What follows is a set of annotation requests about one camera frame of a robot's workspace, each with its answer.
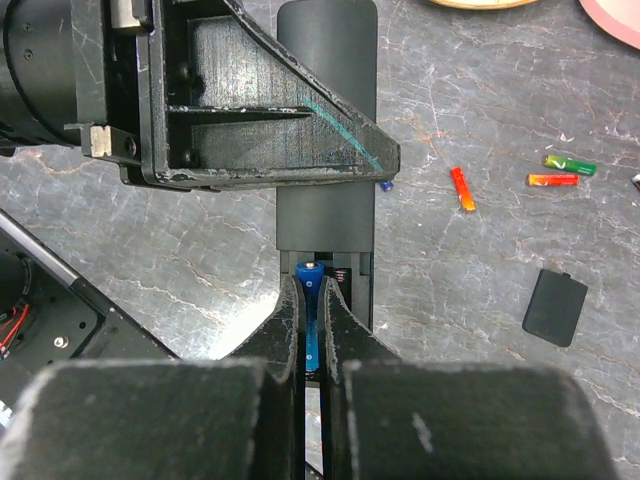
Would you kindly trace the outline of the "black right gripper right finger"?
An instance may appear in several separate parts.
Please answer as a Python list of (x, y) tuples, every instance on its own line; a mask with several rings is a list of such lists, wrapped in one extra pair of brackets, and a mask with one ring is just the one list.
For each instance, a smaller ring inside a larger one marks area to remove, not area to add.
[(322, 283), (328, 479), (613, 479), (590, 402), (546, 366), (400, 359)]

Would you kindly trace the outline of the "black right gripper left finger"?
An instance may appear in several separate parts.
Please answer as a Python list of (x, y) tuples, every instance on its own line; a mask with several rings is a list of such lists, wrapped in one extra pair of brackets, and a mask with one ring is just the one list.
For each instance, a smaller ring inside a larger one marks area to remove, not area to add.
[(301, 479), (304, 295), (215, 361), (77, 359), (42, 369), (1, 439), (5, 479)]

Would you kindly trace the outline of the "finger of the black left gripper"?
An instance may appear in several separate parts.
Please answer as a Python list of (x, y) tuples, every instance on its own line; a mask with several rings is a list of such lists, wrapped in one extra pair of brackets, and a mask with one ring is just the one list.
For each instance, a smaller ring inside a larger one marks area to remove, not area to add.
[(128, 186), (189, 191), (310, 186), (316, 105), (345, 121), (359, 154), (349, 171), (392, 179), (400, 147), (322, 84), (239, 1), (149, 1), (153, 28), (135, 36), (140, 157)]

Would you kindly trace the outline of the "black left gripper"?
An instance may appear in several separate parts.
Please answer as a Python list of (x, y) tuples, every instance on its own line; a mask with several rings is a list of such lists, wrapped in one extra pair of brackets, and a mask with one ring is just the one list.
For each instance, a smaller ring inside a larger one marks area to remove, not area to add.
[(58, 145), (139, 159), (134, 38), (152, 28), (149, 1), (2, 2), (2, 156)]

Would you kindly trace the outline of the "blue battery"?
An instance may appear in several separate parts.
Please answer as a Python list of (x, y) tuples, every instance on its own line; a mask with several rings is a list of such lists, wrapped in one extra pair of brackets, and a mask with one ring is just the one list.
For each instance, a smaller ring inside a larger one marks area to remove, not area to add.
[(319, 369), (318, 303), (324, 273), (325, 267), (320, 261), (303, 261), (296, 266), (296, 276), (301, 283), (305, 299), (305, 369), (308, 375)]

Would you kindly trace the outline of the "black battery cover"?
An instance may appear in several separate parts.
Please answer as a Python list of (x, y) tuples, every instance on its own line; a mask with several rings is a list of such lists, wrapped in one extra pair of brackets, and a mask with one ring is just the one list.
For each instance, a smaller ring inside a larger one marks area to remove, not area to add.
[(522, 328), (557, 347), (571, 345), (588, 287), (568, 273), (541, 269), (527, 306)]

